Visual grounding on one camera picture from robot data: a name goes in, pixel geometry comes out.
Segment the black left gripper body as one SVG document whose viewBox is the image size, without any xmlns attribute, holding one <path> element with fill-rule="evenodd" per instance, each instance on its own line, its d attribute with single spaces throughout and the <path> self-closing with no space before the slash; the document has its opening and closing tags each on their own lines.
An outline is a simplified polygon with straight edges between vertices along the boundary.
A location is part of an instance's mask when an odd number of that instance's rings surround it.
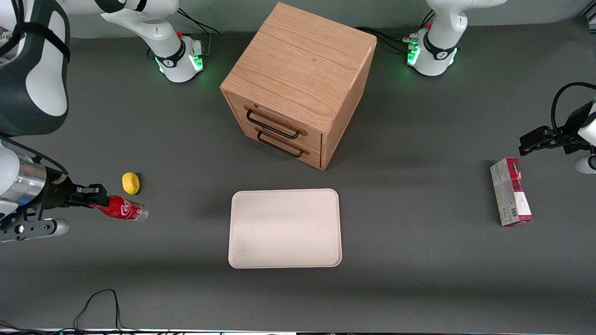
<svg viewBox="0 0 596 335">
<path fill-rule="evenodd" d="M 592 106 L 592 103 L 587 103 L 570 113 L 562 127 L 555 123 L 554 127 L 562 137 L 562 140 L 559 141 L 562 143 L 565 154 L 569 155 L 577 151 L 592 151 L 592 145 L 578 134 L 578 131 L 587 121 Z"/>
</svg>

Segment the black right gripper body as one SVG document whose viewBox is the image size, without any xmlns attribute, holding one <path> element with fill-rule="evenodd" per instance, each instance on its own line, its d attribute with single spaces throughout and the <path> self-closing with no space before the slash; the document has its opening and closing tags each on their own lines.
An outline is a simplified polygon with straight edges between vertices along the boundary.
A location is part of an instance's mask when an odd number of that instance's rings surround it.
<svg viewBox="0 0 596 335">
<path fill-rule="evenodd" d="M 43 210 L 68 208 L 72 205 L 70 199 L 77 192 L 77 185 L 68 176 L 60 183 L 54 184 L 54 181 L 58 181 L 61 177 L 62 173 L 59 171 L 47 171 L 41 200 Z"/>
</svg>

